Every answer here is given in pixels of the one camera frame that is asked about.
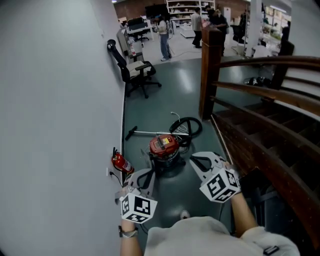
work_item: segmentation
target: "white shoe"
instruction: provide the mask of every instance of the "white shoe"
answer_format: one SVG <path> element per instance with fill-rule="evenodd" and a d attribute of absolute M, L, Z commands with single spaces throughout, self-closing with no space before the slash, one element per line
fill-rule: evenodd
<path fill-rule="evenodd" d="M 190 213 L 187 210 L 183 210 L 180 213 L 180 220 L 189 219 L 190 217 Z"/>

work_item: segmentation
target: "fluorescent light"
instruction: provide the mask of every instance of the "fluorescent light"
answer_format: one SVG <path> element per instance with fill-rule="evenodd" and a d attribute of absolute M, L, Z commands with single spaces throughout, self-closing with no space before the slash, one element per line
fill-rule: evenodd
<path fill-rule="evenodd" d="M 275 9 L 275 10 L 278 10 L 278 11 L 280 11 L 280 12 L 283 12 L 283 13 L 287 13 L 285 10 L 282 10 L 282 9 L 280 9 L 280 8 L 278 8 L 278 7 L 275 7 L 275 6 L 273 6 L 273 5 L 270 5 L 270 7 L 271 8 L 273 8 L 273 9 Z"/>

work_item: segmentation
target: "fire extinguisher label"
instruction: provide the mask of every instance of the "fire extinguisher label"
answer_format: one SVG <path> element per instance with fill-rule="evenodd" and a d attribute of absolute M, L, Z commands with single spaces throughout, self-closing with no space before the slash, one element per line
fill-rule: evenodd
<path fill-rule="evenodd" d="M 129 163 L 128 161 L 125 161 L 122 168 L 129 172 L 131 170 L 131 163 Z"/>

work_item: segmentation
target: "wooden post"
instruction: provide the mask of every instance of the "wooden post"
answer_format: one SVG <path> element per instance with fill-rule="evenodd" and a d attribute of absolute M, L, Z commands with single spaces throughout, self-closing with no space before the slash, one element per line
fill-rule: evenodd
<path fill-rule="evenodd" d="M 210 119 L 214 102 L 210 96 L 216 96 L 217 87 L 212 82 L 218 81 L 221 61 L 222 32 L 217 28 L 202 29 L 202 67 L 199 115 Z"/>

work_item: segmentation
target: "fire extinguisher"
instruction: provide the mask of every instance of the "fire extinguisher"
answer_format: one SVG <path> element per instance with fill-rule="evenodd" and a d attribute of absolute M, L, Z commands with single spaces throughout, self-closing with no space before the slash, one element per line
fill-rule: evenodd
<path fill-rule="evenodd" d="M 113 167 L 123 173 L 132 174 L 135 168 L 114 147 L 111 162 Z"/>

